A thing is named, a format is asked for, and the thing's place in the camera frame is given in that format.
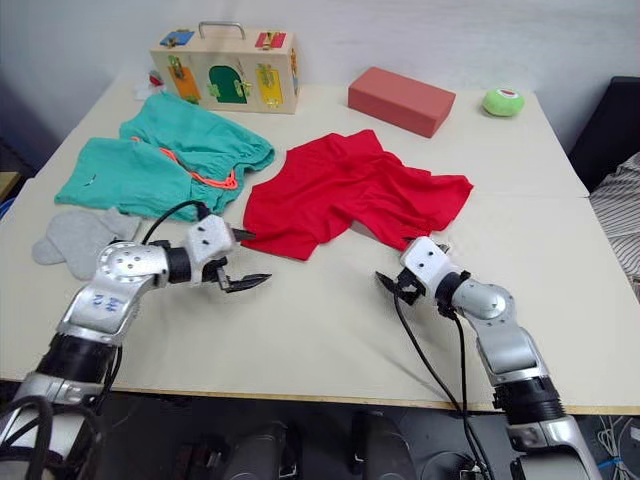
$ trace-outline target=white cable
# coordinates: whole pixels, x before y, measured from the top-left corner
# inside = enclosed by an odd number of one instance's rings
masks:
[[[614,466],[612,480],[640,480],[629,468],[625,465],[622,457],[620,457],[620,444],[622,442],[622,435],[626,432],[627,428],[631,424],[633,418],[629,418],[620,433],[616,436],[616,425],[620,423],[623,417],[618,417],[615,421],[608,417],[608,425],[605,422],[604,417],[599,416],[600,423],[602,424],[602,430],[600,430],[596,437],[600,445],[605,449],[609,456],[613,459],[618,459],[618,463]]]
[[[616,449],[618,452],[618,457],[620,458],[619,465],[621,466],[621,469],[624,471],[625,475],[627,475],[627,478],[630,477],[630,478],[633,478],[634,480],[639,480],[640,477],[638,477],[635,473],[633,473],[629,469],[629,467],[627,467],[627,465],[624,463],[624,460],[622,458],[621,451],[620,451],[620,444],[622,443],[622,435],[624,435],[624,432],[627,431],[627,428],[629,428],[629,425],[631,425],[632,421],[633,421],[633,417],[627,420],[624,426],[622,427],[622,430],[620,430],[620,434],[618,435],[618,442],[616,444]]]
[[[129,420],[129,418],[131,418],[131,415],[133,415],[138,410],[138,407],[140,407],[140,404],[142,403],[142,400],[143,400],[142,398],[139,398],[137,403],[133,407],[129,408],[129,412],[123,418],[121,418],[116,423],[114,423],[109,428],[109,431],[113,432],[116,428],[118,428],[120,425],[122,425],[127,420]]]

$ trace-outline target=green door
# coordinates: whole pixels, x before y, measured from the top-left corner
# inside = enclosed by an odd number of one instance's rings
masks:
[[[209,93],[220,103],[247,103],[240,75],[226,65],[216,65],[209,70]]]

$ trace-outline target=striped cloth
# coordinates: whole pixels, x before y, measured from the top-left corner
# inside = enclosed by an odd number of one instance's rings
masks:
[[[640,300],[640,152],[607,175],[591,206]]]

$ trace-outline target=white tabletop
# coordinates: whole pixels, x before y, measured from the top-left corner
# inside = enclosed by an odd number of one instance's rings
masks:
[[[454,261],[480,281],[513,293],[518,321],[533,334],[569,410],[637,413],[640,384],[630,372],[640,367],[634,353],[640,306],[586,191],[533,95],[513,121],[483,116],[479,98],[476,92],[459,94],[450,118],[430,140],[347,109],[343,88],[304,88],[294,116],[227,113],[271,141],[278,156],[249,176],[224,217],[241,224],[251,186],[277,174],[287,148],[331,131],[373,128],[405,163],[464,173],[476,185],[459,217],[435,237],[449,243]],[[56,206],[53,196],[86,140],[117,136],[119,124],[140,105],[128,85],[110,88],[0,222],[1,377],[20,379],[34,368],[82,285],[64,265],[44,267],[30,257],[48,220],[77,208]],[[185,224],[166,222],[157,238],[178,242],[185,230]],[[238,248],[229,257],[230,275],[273,277],[233,295],[213,285],[147,294],[125,340],[116,385],[442,406],[443,396],[412,350],[389,295],[374,280],[375,270],[395,275],[398,256],[353,230],[316,249],[308,262]],[[424,302],[405,310],[427,355],[459,392],[455,328]],[[491,388],[469,327],[467,341],[470,401],[490,408]]]

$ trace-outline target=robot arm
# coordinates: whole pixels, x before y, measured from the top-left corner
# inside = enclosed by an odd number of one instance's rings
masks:
[[[248,275],[235,281],[224,271],[226,255],[234,244],[251,237],[249,232],[232,229],[222,218],[209,215],[188,230],[177,248],[167,241],[149,245],[120,242],[106,247],[98,258],[94,278],[76,293],[49,351],[35,371],[27,374],[14,400],[39,396],[54,406],[96,409],[103,379],[137,315],[142,296],[174,283],[217,282],[228,293],[263,283],[270,275]],[[1,418],[0,444],[34,418],[31,409]],[[76,444],[83,423],[80,415],[55,416],[49,450],[65,460],[73,456],[73,450],[84,448]],[[35,433],[30,431],[12,447],[33,447],[34,441]]]
[[[428,237],[414,240],[400,262],[405,268],[397,284],[378,274],[387,288],[399,288],[400,298],[410,305],[425,295],[443,316],[458,313],[475,330],[480,358],[495,389],[494,406],[507,415],[513,448],[528,454],[574,452],[582,468],[575,478],[600,479],[575,419],[564,412],[540,352],[516,322],[513,296],[502,287],[472,279]],[[542,457],[520,457],[517,467],[526,473],[536,468],[538,458]]]

